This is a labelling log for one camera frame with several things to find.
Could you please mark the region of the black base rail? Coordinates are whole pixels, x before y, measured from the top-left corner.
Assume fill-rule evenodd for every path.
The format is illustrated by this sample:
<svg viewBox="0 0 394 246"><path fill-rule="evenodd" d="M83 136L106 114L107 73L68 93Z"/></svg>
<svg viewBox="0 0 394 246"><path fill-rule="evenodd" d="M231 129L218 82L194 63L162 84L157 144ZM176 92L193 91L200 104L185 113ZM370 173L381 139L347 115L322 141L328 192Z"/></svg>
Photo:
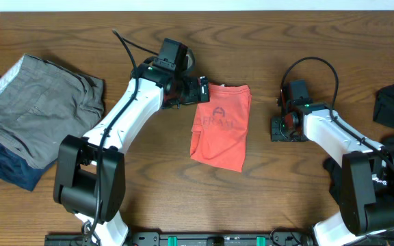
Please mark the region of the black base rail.
<svg viewBox="0 0 394 246"><path fill-rule="evenodd" d="M267 234L162 234L158 232L101 231L90 241L78 234L50 234L45 246L127 245L127 246L314 246L310 234L273 231Z"/></svg>

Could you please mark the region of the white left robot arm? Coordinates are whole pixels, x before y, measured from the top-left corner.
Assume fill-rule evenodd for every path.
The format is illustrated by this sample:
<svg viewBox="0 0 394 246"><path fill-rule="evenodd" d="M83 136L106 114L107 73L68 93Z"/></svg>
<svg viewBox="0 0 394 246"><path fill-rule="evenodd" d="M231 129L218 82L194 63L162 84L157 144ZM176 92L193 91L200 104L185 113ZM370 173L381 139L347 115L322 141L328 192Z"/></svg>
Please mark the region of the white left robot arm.
<svg viewBox="0 0 394 246"><path fill-rule="evenodd" d="M129 227L120 207L129 146L158 110L208 101L206 77L148 64L132 70L126 92L107 116L60 144L53 198L82 221L82 232L47 235L45 245L125 245Z"/></svg>

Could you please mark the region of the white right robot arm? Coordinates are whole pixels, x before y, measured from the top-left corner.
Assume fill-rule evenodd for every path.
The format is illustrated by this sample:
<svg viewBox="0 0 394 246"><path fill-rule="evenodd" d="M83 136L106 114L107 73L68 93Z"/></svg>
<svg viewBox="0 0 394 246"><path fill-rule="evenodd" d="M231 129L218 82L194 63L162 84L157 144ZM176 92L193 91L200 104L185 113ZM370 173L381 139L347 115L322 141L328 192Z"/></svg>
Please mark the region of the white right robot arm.
<svg viewBox="0 0 394 246"><path fill-rule="evenodd" d="M341 171L339 211L313 226L314 244L394 241L394 149L359 133L325 103L288 102L270 126L272 141L313 141Z"/></svg>

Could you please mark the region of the grey folded trousers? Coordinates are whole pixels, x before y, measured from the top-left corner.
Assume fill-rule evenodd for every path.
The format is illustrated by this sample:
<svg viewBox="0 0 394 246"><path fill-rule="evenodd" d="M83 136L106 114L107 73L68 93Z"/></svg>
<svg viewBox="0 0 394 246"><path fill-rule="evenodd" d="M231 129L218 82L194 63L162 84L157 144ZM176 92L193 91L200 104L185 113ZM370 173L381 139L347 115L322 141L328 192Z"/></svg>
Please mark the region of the grey folded trousers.
<svg viewBox="0 0 394 246"><path fill-rule="evenodd" d="M0 143L43 169L67 135L83 136L102 118L103 81L23 55L0 78Z"/></svg>

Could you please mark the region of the red printed t-shirt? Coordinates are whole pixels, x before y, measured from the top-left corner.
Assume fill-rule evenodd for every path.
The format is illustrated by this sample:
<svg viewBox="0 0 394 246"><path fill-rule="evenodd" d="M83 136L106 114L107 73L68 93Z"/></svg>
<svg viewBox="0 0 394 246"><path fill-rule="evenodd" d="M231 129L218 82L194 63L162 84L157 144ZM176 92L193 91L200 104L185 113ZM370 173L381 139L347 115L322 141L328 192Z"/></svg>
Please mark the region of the red printed t-shirt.
<svg viewBox="0 0 394 246"><path fill-rule="evenodd" d="M248 85L209 85L209 102L196 108L190 158L242 172L252 94Z"/></svg>

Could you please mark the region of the navy blue folded garment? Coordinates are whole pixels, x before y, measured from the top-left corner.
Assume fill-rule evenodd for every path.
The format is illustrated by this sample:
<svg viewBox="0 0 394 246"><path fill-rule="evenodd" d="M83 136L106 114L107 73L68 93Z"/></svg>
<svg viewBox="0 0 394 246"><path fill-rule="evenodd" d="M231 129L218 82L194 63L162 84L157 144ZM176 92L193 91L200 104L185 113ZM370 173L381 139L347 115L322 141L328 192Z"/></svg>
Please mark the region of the navy blue folded garment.
<svg viewBox="0 0 394 246"><path fill-rule="evenodd" d="M30 167L26 160L0 143L0 179L27 191L33 191L42 175L48 171L54 161L43 169Z"/></svg>

